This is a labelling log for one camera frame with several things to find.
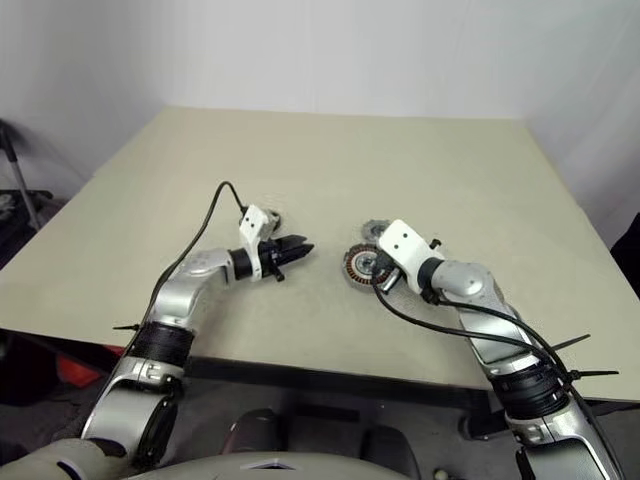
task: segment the red object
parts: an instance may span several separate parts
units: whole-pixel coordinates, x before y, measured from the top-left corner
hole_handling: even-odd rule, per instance
[[[116,353],[118,355],[122,355],[124,353],[124,348],[122,347],[105,345],[105,348],[108,348],[113,353]],[[74,362],[73,360],[69,360],[63,355],[58,355],[57,363],[58,377],[60,377],[60,380],[65,383],[75,385],[78,388],[86,387],[102,376],[98,372],[84,367],[79,363]]]

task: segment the black cable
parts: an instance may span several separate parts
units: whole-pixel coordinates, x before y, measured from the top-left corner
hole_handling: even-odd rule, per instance
[[[618,455],[616,454],[616,451],[613,448],[613,445],[611,444],[609,437],[607,437],[607,434],[602,428],[602,425],[600,424],[596,416],[591,411],[591,407],[586,402],[586,400],[582,398],[582,395],[578,393],[578,391],[576,390],[576,387],[574,387],[573,385],[569,385],[568,389],[571,392],[571,395],[573,395],[573,398],[575,398],[576,402],[578,403],[580,410],[582,410],[582,412],[585,414],[585,416],[587,417],[587,420],[589,420],[589,423],[591,424],[593,429],[596,431],[596,433],[600,437],[600,441],[602,442],[605,450],[611,457],[613,466],[615,467],[616,470],[618,470],[618,474],[620,475],[620,480],[624,480],[625,476],[624,476],[624,471],[622,470],[622,465],[620,464],[620,459],[618,458]]]
[[[569,375],[569,371],[567,370],[567,367],[565,366],[562,359],[558,356],[556,351],[553,349],[553,347],[549,345],[549,343],[544,338],[542,338],[542,335],[536,332],[533,329],[533,327],[527,325],[519,318],[516,318],[512,315],[501,312],[499,310],[494,310],[493,308],[483,307],[481,305],[462,303],[462,302],[452,302],[450,300],[441,299],[439,300],[438,305],[444,305],[447,307],[455,307],[455,308],[463,308],[467,310],[474,310],[476,312],[482,312],[488,315],[492,315],[494,317],[502,318],[503,320],[506,320],[507,322],[512,323],[513,325],[524,330],[531,337],[533,337],[540,344],[542,349],[545,350],[551,358],[553,358],[553,361],[555,362],[556,365],[558,365],[558,368],[563,373],[563,377],[560,377],[561,380],[563,382],[569,382],[569,383],[571,382],[571,376]]]
[[[202,234],[205,232],[205,230],[209,226],[209,221],[213,216],[213,211],[216,208],[216,205],[218,203],[218,198],[220,198],[220,194],[222,193],[222,189],[224,187],[229,187],[231,189],[231,193],[233,193],[236,203],[238,204],[238,208],[244,215],[244,212],[246,211],[247,207],[245,207],[240,201],[240,197],[238,196],[238,192],[236,192],[235,187],[231,184],[231,182],[228,182],[226,180],[221,182],[220,185],[218,185],[218,188],[216,189],[215,193],[213,194],[213,198],[211,199],[211,203],[209,204],[209,209],[207,210],[207,213],[204,216],[204,220],[202,221],[202,225],[200,225],[200,229],[196,232],[193,239],[185,247],[185,249],[178,256],[178,258],[176,258],[176,260],[171,265],[165,268],[164,272],[162,272],[162,274],[156,281],[156,284],[153,287],[153,290],[151,292],[149,305],[147,305],[147,310],[144,312],[144,316],[142,317],[142,322],[146,321],[147,318],[149,317],[149,314],[151,313],[151,309],[153,308],[153,304],[156,302],[156,298],[158,297],[158,293],[160,293],[160,289],[162,288],[162,285],[169,279],[171,274],[175,271],[176,268],[178,268],[178,266],[182,263],[185,257],[189,255],[189,252],[191,251],[191,249],[195,246],[196,243],[198,243],[198,240],[200,240],[200,237],[202,237]]]
[[[377,272],[378,272],[378,269],[374,266],[373,271],[372,271],[372,278],[375,279],[377,277]],[[423,327],[423,328],[434,330],[434,331],[440,332],[440,333],[446,333],[446,334],[449,334],[449,335],[456,335],[456,336],[468,337],[468,338],[479,338],[479,339],[483,339],[483,340],[492,340],[492,341],[496,341],[496,342],[508,343],[510,345],[520,346],[520,347],[530,351],[534,355],[536,355],[542,361],[546,361],[554,369],[554,371],[555,371],[556,375],[558,376],[558,378],[563,381],[563,384],[565,385],[565,388],[569,392],[571,392],[572,396],[575,398],[576,403],[580,407],[580,410],[582,410],[584,415],[587,417],[587,420],[589,421],[589,423],[591,423],[591,425],[593,426],[593,429],[595,430],[596,434],[598,435],[598,437],[602,441],[602,444],[605,447],[605,450],[607,451],[607,453],[611,457],[611,461],[613,462],[614,467],[618,471],[618,474],[620,475],[621,480],[624,480],[624,478],[625,478],[624,477],[624,472],[623,472],[622,467],[620,465],[620,461],[619,461],[619,459],[618,459],[618,457],[617,457],[617,455],[615,453],[615,450],[613,449],[613,445],[611,444],[609,438],[605,434],[602,426],[600,425],[600,422],[598,422],[596,416],[591,411],[591,407],[589,407],[589,405],[584,400],[584,398],[582,398],[582,396],[578,393],[576,388],[571,384],[572,380],[580,378],[579,375],[588,376],[589,372],[576,372],[579,375],[577,375],[577,376],[574,375],[573,378],[572,378],[572,375],[567,371],[567,369],[566,369],[566,367],[564,365],[564,362],[562,362],[562,359],[560,359],[560,357],[553,350],[553,348],[549,345],[549,343],[544,338],[542,338],[542,336],[538,332],[536,332],[532,327],[530,327],[529,325],[524,323],[519,318],[512,317],[511,315],[508,315],[506,313],[503,313],[503,312],[500,312],[498,310],[494,310],[494,309],[491,309],[491,308],[482,307],[480,305],[469,305],[467,303],[451,302],[449,300],[440,300],[439,301],[439,305],[456,307],[456,308],[466,308],[468,310],[476,310],[476,311],[479,311],[479,312],[483,312],[483,313],[487,313],[489,315],[496,316],[498,318],[502,318],[503,320],[506,320],[506,321],[508,321],[508,322],[510,322],[510,323],[522,328],[525,332],[527,332],[529,335],[531,335],[531,337],[533,337],[540,344],[540,346],[542,348],[538,348],[538,347],[536,347],[534,345],[530,345],[530,344],[525,343],[525,342],[520,342],[518,340],[513,340],[513,339],[508,338],[508,337],[502,337],[500,335],[490,335],[490,334],[484,334],[484,333],[480,333],[480,332],[467,332],[465,330],[458,330],[458,329],[454,329],[454,328],[442,327],[440,325],[436,325],[436,324],[433,324],[433,323],[425,322],[423,320],[418,320],[416,318],[413,318],[413,317],[411,317],[411,316],[409,316],[409,315],[397,310],[391,304],[389,304],[384,299],[384,297],[382,296],[382,292],[380,292],[380,289],[378,288],[378,285],[377,285],[377,283],[375,281],[372,281],[371,285],[373,286],[373,291],[375,292],[376,297],[378,297],[378,300],[380,301],[380,303],[387,310],[389,310],[394,315],[398,316],[399,318],[401,318],[401,319],[403,319],[403,320],[405,320],[405,321],[407,321],[407,322],[409,322],[409,323],[411,323],[413,325],[417,325],[417,326],[420,326],[420,327]],[[618,372],[614,372],[614,371],[595,371],[595,372],[593,372],[594,375],[609,375],[609,374],[613,374],[613,373],[618,373]]]
[[[372,278],[377,277],[378,269],[374,266],[372,272]],[[373,291],[378,297],[380,303],[395,316],[401,318],[402,320],[409,322],[413,325],[417,325],[422,328],[427,328],[429,330],[433,330],[440,333],[446,333],[448,335],[455,335],[458,337],[466,337],[466,338],[477,338],[479,340],[490,340],[493,342],[499,343],[507,343],[509,345],[514,345],[520,348],[523,348],[531,353],[533,353],[536,357],[538,357],[541,361],[547,363],[558,376],[562,376],[562,372],[558,369],[558,366],[553,361],[553,358],[542,348],[537,347],[535,345],[530,345],[528,343],[522,342],[520,340],[514,340],[513,338],[503,337],[501,335],[492,335],[489,333],[481,333],[481,332],[469,332],[467,330],[460,330],[456,328],[443,327],[441,325],[437,325],[435,323],[426,322],[424,320],[418,320],[417,318],[413,318],[399,310],[397,310],[393,305],[391,305],[382,295],[380,288],[378,287],[375,281],[371,282],[373,286]]]
[[[563,379],[562,377],[560,377],[561,380],[563,380],[563,383],[565,384],[565,388],[569,392],[571,392],[571,394],[575,398],[576,403],[580,407],[580,410],[582,410],[584,415],[587,417],[587,420],[589,420],[589,423],[591,423],[591,425],[593,426],[593,429],[596,431],[596,433],[600,437],[600,440],[602,441],[602,444],[604,445],[605,449],[607,450],[607,453],[611,457],[611,460],[612,460],[612,462],[614,464],[614,467],[616,468],[616,470],[618,470],[618,473],[620,474],[620,477],[624,479],[624,473],[622,471],[622,467],[620,465],[620,461],[619,461],[619,459],[618,459],[618,457],[617,457],[617,455],[615,453],[615,450],[613,449],[613,445],[611,445],[611,441],[609,440],[609,438],[605,434],[604,429],[600,425],[600,422],[598,421],[596,416],[591,411],[591,407],[589,406],[589,404],[584,400],[584,398],[582,398],[582,395],[580,395],[580,393],[578,393],[576,388],[571,384],[572,381],[579,380],[581,377],[589,377],[589,376],[597,376],[597,375],[615,375],[615,374],[618,374],[619,372],[617,372],[615,370],[594,370],[594,371],[585,371],[585,372],[581,372],[581,371],[578,371],[578,370],[572,370],[571,372],[569,372],[569,371],[567,371],[567,368],[565,367],[564,363],[562,362],[562,360],[560,359],[558,354],[555,352],[553,347],[551,347],[551,345],[549,345],[549,343],[547,343],[547,341],[544,338],[542,338],[542,336],[538,332],[536,332],[533,329],[533,327],[530,327],[529,325],[524,323],[519,318],[512,317],[511,315],[508,315],[506,313],[500,312],[498,310],[494,310],[492,308],[487,308],[487,307],[483,307],[483,306],[480,306],[480,305],[473,305],[473,304],[468,304],[468,303],[452,302],[452,301],[449,301],[449,300],[440,300],[439,301],[439,305],[445,305],[445,306],[456,307],[456,308],[463,308],[463,309],[467,309],[467,310],[475,310],[475,311],[486,313],[486,314],[489,314],[489,315],[492,315],[492,316],[495,316],[495,317],[498,317],[498,318],[502,318],[503,320],[506,320],[506,321],[516,325],[517,327],[521,328],[522,330],[527,332],[529,335],[531,335],[531,337],[533,337],[543,347],[543,349],[546,352],[548,352],[549,355],[554,359],[554,361],[558,365],[558,368],[563,373],[566,374],[566,379]]]

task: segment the white wall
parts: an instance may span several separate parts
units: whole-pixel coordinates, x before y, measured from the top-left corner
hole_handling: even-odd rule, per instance
[[[163,102],[524,118],[609,239],[640,208],[639,3],[0,0],[0,116],[70,193]]]
[[[160,108],[127,48],[135,26],[108,3],[0,0],[0,118],[24,136],[32,188],[72,196]]]

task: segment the beige table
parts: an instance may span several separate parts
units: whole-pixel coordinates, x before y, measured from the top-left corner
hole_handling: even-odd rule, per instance
[[[0,326],[125,345],[151,288],[217,184],[283,214],[316,249],[287,281],[244,282],[196,340],[202,356],[487,388],[464,340],[391,317],[347,285],[344,252],[371,218],[402,218],[451,258],[487,265],[571,367],[621,371],[584,395],[640,400],[640,303],[527,130],[510,121],[168,108],[0,272]],[[199,247],[237,248],[225,194]],[[451,326],[446,308],[396,294]]]

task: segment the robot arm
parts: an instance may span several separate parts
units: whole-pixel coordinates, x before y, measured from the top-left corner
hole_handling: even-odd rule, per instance
[[[403,270],[412,291],[430,303],[454,303],[465,331],[540,347],[514,323],[472,309],[518,318],[485,267],[444,259],[401,220],[386,229],[378,247]],[[516,458],[523,478],[622,478],[600,435],[549,363],[518,345],[478,338],[470,342],[522,445]]]
[[[240,222],[242,248],[186,257],[158,290],[81,439],[55,442],[5,466],[6,478],[113,479],[155,465],[177,416],[191,344],[203,322],[215,316],[221,295],[244,278],[284,280],[280,266],[313,248],[299,235],[271,238],[278,221],[250,205]]]

